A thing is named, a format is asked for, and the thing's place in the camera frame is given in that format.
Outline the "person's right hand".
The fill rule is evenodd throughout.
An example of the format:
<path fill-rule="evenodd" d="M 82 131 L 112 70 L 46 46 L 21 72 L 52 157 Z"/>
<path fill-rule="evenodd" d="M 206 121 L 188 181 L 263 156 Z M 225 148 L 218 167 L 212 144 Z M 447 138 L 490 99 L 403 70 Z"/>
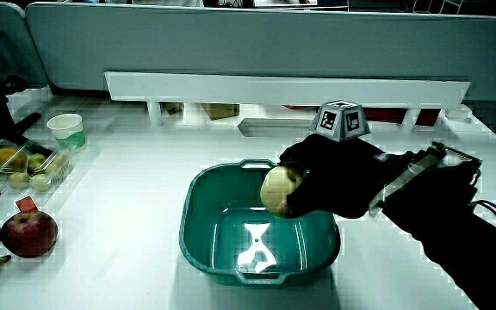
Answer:
<path fill-rule="evenodd" d="M 360 137 L 369 133 L 363 108 L 336 101 L 321 105 L 311 133 L 289 146 L 279 165 L 303 178 L 277 204 L 277 215 L 292 219 L 326 211 L 348 219 L 363 216 L 386 182 L 385 152 Z"/>

